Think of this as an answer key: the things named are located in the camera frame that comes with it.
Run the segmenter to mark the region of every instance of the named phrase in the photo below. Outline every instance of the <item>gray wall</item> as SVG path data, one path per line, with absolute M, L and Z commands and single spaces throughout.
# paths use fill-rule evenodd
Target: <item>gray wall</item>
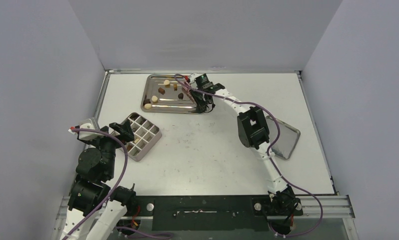
M 106 69 L 302 70 L 341 0 L 69 0 Z
M 67 0 L 0 0 L 0 239 L 51 237 L 103 77 Z
M 399 239 L 399 0 L 344 0 L 303 79 L 360 239 Z

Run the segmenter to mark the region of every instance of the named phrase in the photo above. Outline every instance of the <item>white table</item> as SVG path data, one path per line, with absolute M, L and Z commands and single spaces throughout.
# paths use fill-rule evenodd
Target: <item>white table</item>
M 241 101 L 256 102 L 299 129 L 301 136 L 289 160 L 276 157 L 284 176 L 315 194 L 334 194 L 301 85 L 295 73 L 209 73 Z M 143 112 L 142 94 L 149 74 L 111 74 L 99 115 L 99 126 L 120 123 L 137 112 L 156 124 L 162 138 L 140 161 L 129 159 L 120 183 L 135 183 L 140 196 L 262 195 L 267 193 L 263 163 L 238 138 L 237 120 L 217 105 L 207 114 Z M 121 173 L 122 151 L 116 151 L 114 179 Z M 296 194 L 303 192 L 294 189 Z

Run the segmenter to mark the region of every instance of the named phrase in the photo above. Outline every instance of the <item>metal frame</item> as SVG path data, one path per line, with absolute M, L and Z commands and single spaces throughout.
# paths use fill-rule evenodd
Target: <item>metal frame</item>
M 253 70 L 253 69 L 225 69 L 225 68 L 208 68 L 208 69 L 195 69 L 195 70 L 145 70 L 145 69 L 109 69 L 105 71 L 101 91 L 99 93 L 98 101 L 96 104 L 95 112 L 94 112 L 94 117 L 98 119 L 100 113 L 101 113 L 101 108 L 104 102 L 104 97 L 107 91 L 108 83 L 110 80 L 110 75 L 111 74 L 170 74 L 170 73 L 192 73 L 192 72 L 201 72 L 201 73 L 208 73 L 208 74 L 246 74 L 246 73 L 296 73 L 298 76 L 298 81 L 301 86 L 302 94 L 305 99 L 305 103 L 308 108 L 308 112 L 311 117 L 311 121 L 314 126 L 314 130 L 317 135 L 317 140 L 320 145 L 320 149 L 323 153 L 323 159 L 326 163 L 327 170 L 329 172 L 329 175 L 331 175 L 329 165 L 326 159 L 325 151 L 322 146 L 322 141 L 320 139 L 320 135 L 318 132 L 318 129 L 316 127 L 315 120 L 313 118 L 313 114 L 311 112 L 309 102 L 307 101 L 307 97 L 305 94 L 304 86 L 303 86 L 303 81 L 301 77 L 301 72 L 300 71 L 272 71 L 272 70 Z M 347 195 L 318 195 L 317 196 L 319 200 L 321 201 L 321 204 L 323 205 L 323 218 L 328 218 L 328 219 L 342 219 L 344 226 L 345 226 L 345 231 L 347 233 L 348 239 L 349 240 L 358 240 L 358 234 L 356 227 L 354 225 L 354 211 L 353 207 L 351 206 L 350 198 Z M 66 222 L 66 215 L 67 215 L 67 203 L 69 201 L 69 196 L 64 196 L 61 205 L 58 210 L 58 214 L 56 217 L 56 222 L 54 225 L 54 230 L 51 236 L 52 240 L 58 240 L 59 237 L 61 236 L 61 230 L 64 227 L 64 224 Z M 320 208 L 318 203 L 314 200 L 313 197 L 311 196 L 299 196 L 301 199 L 301 203 L 303 206 L 303 216 L 297 216 L 296 218 L 299 219 L 318 219 L 320 217 Z M 283 217 L 277 217 L 277 216 L 269 216 L 268 219 L 279 219 Z M 132 219 L 131 216 L 124 216 L 122 219 Z M 136 219 L 153 219 L 152 216 L 143 216 L 143 217 L 137 217 Z

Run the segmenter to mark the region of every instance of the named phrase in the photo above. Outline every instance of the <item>screw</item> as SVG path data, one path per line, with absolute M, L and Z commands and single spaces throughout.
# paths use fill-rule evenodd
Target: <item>screw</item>
M 146 210 L 148 210 L 148 211 L 152 211 L 152 210 L 154 210 L 154 204 L 152 204 L 152 203 L 148 203 L 147 205 L 146 205 Z
M 257 202 L 256 204 L 254 204 L 254 209 L 260 211 L 262 209 L 262 205 Z

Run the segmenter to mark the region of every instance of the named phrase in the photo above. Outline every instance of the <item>silver tray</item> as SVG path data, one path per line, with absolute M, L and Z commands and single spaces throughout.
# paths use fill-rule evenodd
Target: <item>silver tray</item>
M 170 86 L 165 86 L 164 81 L 169 80 Z M 177 84 L 177 90 L 174 90 L 174 84 Z M 159 93 L 159 88 L 165 90 L 164 94 Z M 179 99 L 178 95 L 183 93 L 183 99 Z M 150 101 L 152 107 L 144 108 L 144 100 L 151 99 L 153 96 L 158 97 L 157 102 Z M 177 113 L 177 114 L 196 114 L 197 104 L 192 101 L 177 81 L 174 75 L 152 74 L 146 79 L 145 89 L 143 90 L 140 108 L 144 112 L 151 113 Z

